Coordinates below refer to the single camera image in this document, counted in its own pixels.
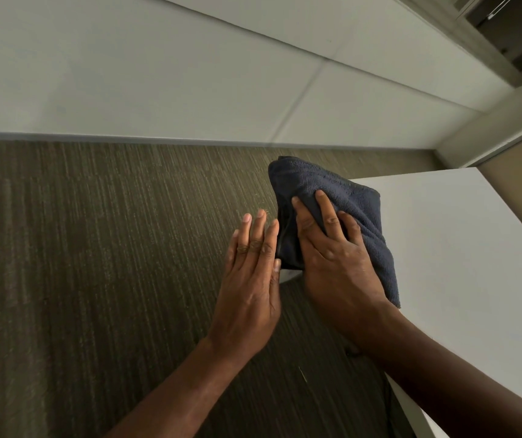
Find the person's right forearm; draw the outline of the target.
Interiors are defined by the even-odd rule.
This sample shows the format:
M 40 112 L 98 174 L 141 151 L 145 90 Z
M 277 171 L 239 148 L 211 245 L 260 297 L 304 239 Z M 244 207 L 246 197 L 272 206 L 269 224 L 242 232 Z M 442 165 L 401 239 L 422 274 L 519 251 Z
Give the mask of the person's right forearm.
M 390 304 L 348 337 L 450 438 L 522 438 L 522 398 L 430 338 Z

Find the person's left forearm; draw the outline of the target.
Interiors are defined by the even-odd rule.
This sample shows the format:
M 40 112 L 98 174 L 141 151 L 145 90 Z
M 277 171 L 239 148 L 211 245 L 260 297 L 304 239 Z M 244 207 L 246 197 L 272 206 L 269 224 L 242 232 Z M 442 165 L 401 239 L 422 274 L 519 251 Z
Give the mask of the person's left forearm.
M 104 438 L 194 438 L 252 356 L 241 344 L 219 346 L 210 338 L 201 340 Z

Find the dark overhead cabinet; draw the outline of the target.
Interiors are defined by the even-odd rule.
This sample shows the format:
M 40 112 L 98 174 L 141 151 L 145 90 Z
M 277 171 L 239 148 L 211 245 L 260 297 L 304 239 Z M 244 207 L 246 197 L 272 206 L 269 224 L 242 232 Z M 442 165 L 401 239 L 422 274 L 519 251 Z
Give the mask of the dark overhead cabinet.
M 454 7 L 522 72 L 522 0 L 457 0 Z

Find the grey partition frame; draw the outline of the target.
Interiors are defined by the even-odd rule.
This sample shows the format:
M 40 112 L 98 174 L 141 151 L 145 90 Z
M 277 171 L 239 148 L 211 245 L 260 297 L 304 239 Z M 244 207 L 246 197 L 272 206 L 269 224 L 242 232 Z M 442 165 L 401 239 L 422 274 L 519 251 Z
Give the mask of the grey partition frame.
M 454 7 L 457 0 L 397 0 L 458 44 L 513 91 L 480 118 L 442 141 L 436 153 L 450 168 L 476 165 L 522 141 L 522 72 L 494 48 Z

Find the person's left hand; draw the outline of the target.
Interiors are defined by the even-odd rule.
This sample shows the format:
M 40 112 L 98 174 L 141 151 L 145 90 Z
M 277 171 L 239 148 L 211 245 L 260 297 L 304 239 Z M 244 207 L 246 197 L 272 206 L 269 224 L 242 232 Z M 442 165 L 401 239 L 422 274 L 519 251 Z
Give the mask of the person's left hand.
M 279 287 L 274 287 L 279 223 L 268 221 L 267 216 L 263 247 L 257 265 L 251 265 L 251 228 L 256 215 L 246 213 L 237 228 L 235 264 L 226 277 L 223 270 L 207 336 L 219 346 L 241 344 L 252 357 L 268 343 L 281 316 Z

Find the dark blue cleaning cloth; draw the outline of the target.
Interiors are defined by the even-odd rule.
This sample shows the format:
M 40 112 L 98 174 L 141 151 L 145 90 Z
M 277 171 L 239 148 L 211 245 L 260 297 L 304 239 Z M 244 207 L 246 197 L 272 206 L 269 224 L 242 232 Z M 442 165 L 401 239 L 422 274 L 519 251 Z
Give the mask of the dark blue cleaning cloth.
M 376 190 L 294 156 L 280 156 L 272 161 L 268 166 L 268 178 L 277 200 L 277 257 L 283 269 L 305 269 L 292 198 L 301 200 L 325 232 L 322 212 L 315 199 L 315 192 L 321 190 L 330 199 L 335 211 L 343 211 L 357 221 L 385 295 L 400 308 L 394 259 L 382 233 L 381 196 Z

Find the person's right hand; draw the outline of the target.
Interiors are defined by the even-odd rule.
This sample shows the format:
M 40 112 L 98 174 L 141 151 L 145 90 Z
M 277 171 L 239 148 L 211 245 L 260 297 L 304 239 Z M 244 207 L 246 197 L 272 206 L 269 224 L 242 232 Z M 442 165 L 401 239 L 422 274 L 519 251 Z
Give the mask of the person's right hand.
M 299 198 L 293 197 L 292 204 L 305 263 L 306 293 L 327 324 L 367 351 L 379 328 L 381 311 L 395 307 L 374 271 L 357 221 L 336 211 L 346 247 L 344 251 L 318 251 L 315 235 L 319 225 Z

